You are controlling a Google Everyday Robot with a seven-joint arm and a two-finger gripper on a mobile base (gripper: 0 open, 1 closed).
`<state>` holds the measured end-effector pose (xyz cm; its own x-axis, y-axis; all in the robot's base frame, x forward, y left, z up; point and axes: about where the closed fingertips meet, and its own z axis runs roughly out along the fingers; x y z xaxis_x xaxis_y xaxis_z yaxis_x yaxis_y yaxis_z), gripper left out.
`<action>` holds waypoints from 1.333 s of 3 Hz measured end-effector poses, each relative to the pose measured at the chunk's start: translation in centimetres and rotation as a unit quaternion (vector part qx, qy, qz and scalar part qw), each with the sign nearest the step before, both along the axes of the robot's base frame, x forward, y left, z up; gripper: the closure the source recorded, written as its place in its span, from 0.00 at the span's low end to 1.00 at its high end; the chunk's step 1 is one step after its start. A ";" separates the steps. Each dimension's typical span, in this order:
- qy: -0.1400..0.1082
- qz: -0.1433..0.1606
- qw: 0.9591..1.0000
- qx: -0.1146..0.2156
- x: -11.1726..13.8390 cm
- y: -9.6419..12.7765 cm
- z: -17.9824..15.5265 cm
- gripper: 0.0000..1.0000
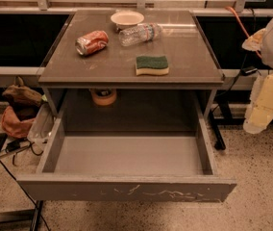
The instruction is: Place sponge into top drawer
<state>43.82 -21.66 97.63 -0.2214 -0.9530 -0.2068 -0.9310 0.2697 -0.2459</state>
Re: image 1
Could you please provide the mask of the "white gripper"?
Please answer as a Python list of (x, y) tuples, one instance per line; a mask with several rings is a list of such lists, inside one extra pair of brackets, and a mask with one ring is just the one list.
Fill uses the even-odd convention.
[[(248, 51), (261, 51), (262, 62), (273, 68), (273, 18), (266, 28), (258, 30), (242, 43)], [(250, 134), (265, 130), (273, 120), (273, 73), (259, 76), (251, 90), (243, 129)]]

